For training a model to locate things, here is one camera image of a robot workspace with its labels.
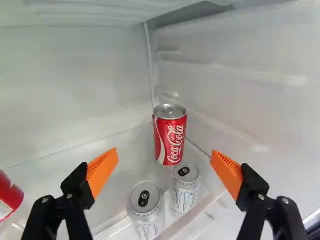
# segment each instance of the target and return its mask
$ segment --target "coca-cola logo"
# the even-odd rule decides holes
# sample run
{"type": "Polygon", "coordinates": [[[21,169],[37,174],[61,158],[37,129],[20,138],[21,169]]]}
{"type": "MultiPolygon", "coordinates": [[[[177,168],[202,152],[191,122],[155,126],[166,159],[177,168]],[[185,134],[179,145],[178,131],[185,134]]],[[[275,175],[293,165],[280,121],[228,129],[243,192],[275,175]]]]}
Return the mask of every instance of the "coca-cola logo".
{"type": "Polygon", "coordinates": [[[168,142],[171,144],[170,155],[166,156],[168,161],[172,163],[178,163],[181,158],[181,147],[184,139],[184,125],[176,125],[175,128],[168,124],[168,133],[166,135],[168,142]]]}

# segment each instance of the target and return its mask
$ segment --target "coca-cola can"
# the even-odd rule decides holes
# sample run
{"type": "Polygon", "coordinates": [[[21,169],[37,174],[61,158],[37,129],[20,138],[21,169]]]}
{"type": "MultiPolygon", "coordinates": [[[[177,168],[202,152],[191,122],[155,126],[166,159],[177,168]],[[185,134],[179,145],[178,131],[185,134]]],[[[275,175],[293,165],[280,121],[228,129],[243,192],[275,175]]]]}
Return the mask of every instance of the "coca-cola can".
{"type": "Polygon", "coordinates": [[[196,203],[199,192],[199,169],[193,163],[180,162],[173,167],[172,185],[169,189],[170,210],[179,218],[196,203]]]}
{"type": "Polygon", "coordinates": [[[126,207],[140,240],[152,240],[165,228],[164,192],[152,181],[138,182],[126,207]]]}
{"type": "Polygon", "coordinates": [[[24,192],[0,169],[0,223],[20,206],[24,192]]]}
{"type": "Polygon", "coordinates": [[[153,109],[155,159],[164,166],[176,165],[183,157],[187,111],[177,104],[162,104],[153,109]]]}

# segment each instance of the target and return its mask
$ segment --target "red object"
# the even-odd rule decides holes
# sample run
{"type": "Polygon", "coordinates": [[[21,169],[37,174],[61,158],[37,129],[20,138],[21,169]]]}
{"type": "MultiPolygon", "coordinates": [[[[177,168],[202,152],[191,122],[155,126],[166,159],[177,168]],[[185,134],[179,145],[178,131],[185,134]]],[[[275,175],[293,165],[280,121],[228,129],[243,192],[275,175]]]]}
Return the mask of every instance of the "red object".
{"type": "Polygon", "coordinates": [[[164,119],[152,115],[155,159],[162,165],[172,166],[183,157],[187,115],[176,119],[164,119]]]}
{"type": "Polygon", "coordinates": [[[24,192],[0,170],[0,222],[17,210],[23,199],[24,192]]]}

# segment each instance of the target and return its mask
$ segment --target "ridged orange pad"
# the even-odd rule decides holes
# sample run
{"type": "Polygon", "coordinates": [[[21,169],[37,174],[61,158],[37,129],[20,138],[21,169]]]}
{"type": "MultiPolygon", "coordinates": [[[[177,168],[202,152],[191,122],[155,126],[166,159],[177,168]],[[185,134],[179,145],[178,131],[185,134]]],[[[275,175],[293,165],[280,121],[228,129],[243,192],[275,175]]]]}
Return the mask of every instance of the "ridged orange pad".
{"type": "Polygon", "coordinates": [[[244,179],[241,165],[217,150],[212,150],[210,165],[236,201],[244,179]]]}
{"type": "Polygon", "coordinates": [[[86,180],[89,183],[94,199],[96,199],[117,163],[118,155],[115,147],[88,163],[86,180]]]}

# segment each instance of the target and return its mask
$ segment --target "can lid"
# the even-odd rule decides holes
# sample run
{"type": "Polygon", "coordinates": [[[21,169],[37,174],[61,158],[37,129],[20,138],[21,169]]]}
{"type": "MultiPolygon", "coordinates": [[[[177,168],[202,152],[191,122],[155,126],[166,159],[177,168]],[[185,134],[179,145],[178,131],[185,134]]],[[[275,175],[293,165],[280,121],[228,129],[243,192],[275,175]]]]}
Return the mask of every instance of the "can lid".
{"type": "Polygon", "coordinates": [[[193,163],[178,163],[173,167],[173,178],[176,187],[181,189],[193,188],[199,179],[199,169],[193,163]]]}
{"type": "Polygon", "coordinates": [[[129,197],[129,215],[133,219],[147,221],[157,215],[163,191],[152,181],[141,181],[132,190],[129,197]]]}
{"type": "Polygon", "coordinates": [[[178,104],[162,104],[153,109],[153,114],[162,119],[178,119],[186,115],[186,108],[178,104]]]}

